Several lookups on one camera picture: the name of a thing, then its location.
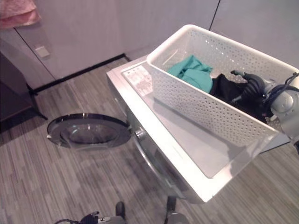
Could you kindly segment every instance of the clothes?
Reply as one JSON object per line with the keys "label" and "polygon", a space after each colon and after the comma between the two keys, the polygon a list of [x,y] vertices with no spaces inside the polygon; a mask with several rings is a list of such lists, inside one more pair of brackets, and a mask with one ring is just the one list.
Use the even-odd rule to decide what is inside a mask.
{"label": "clothes", "polygon": [[[231,104],[231,100],[240,96],[246,87],[246,83],[235,83],[226,79],[225,75],[220,74],[217,78],[213,78],[213,86],[210,94]],[[239,110],[249,114],[250,116],[266,123],[264,109],[260,106],[260,102],[252,100],[241,99],[232,106],[238,108]]]}
{"label": "clothes", "polygon": [[0,28],[27,26],[41,19],[33,0],[1,0]]}
{"label": "clothes", "polygon": [[213,85],[210,77],[212,69],[213,68],[201,63],[195,56],[191,55],[172,66],[168,70],[168,73],[209,93]]}

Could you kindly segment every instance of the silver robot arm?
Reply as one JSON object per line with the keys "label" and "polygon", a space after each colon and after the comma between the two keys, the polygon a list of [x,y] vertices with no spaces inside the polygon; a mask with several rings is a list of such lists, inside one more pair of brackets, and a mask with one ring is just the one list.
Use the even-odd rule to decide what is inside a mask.
{"label": "silver robot arm", "polygon": [[275,81],[265,80],[246,72],[234,70],[231,73],[241,75],[248,81],[243,93],[233,99],[232,103],[245,98],[262,98],[265,110],[278,117],[283,132],[299,153],[299,89],[290,85],[299,73],[293,73],[285,84],[277,84]]}
{"label": "silver robot arm", "polygon": [[272,103],[271,111],[299,152],[299,92],[285,90]]}

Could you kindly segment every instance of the open washer door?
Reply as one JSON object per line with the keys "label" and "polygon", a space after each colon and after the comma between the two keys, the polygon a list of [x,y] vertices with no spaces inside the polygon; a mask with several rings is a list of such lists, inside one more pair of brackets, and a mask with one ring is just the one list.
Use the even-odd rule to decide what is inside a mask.
{"label": "open washer door", "polygon": [[53,143],[75,149],[120,146],[131,138],[129,125],[102,114],[77,113],[49,123],[47,138]]}

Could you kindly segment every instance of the green towel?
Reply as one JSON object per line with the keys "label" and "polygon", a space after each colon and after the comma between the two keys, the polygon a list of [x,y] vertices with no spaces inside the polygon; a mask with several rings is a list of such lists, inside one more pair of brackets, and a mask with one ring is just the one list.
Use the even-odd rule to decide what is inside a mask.
{"label": "green towel", "polygon": [[210,72],[213,68],[201,63],[194,55],[172,66],[168,73],[209,93],[213,81]]}

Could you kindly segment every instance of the perforated laundry basket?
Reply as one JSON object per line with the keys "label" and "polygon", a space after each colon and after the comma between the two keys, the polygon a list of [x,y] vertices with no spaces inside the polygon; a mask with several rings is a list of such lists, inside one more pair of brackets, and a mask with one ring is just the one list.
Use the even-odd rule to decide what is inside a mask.
{"label": "perforated laundry basket", "polygon": [[167,73],[190,55],[213,67],[212,77],[222,73],[238,83],[244,80],[230,74],[231,70],[284,83],[298,69],[194,25],[183,26],[147,57],[152,68],[154,97],[188,119],[238,147],[277,135],[274,128]]}

